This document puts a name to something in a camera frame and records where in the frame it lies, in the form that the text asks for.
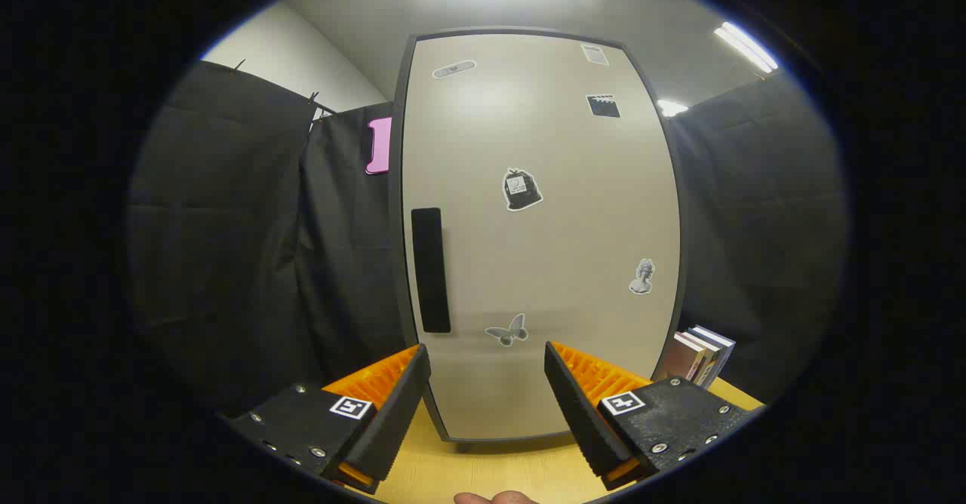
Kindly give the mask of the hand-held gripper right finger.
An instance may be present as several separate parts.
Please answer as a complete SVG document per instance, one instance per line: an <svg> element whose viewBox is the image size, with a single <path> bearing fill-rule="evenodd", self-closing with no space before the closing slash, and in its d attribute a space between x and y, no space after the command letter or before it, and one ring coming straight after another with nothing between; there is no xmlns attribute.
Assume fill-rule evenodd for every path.
<svg viewBox="0 0 966 504"><path fill-rule="evenodd" d="M646 380L555 340L546 342L544 373L583 458L607 490L676 469L755 417L683 377Z"/></svg>

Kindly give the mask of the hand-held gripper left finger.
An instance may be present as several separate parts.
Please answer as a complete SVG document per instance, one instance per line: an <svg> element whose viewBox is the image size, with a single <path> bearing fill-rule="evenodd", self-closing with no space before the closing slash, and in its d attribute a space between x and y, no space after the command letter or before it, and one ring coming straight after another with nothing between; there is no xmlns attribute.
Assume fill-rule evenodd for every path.
<svg viewBox="0 0 966 504"><path fill-rule="evenodd" d="M389 477L430 376L428 349L415 345L322 387L294 383L226 421L290 469L373 495Z"/></svg>

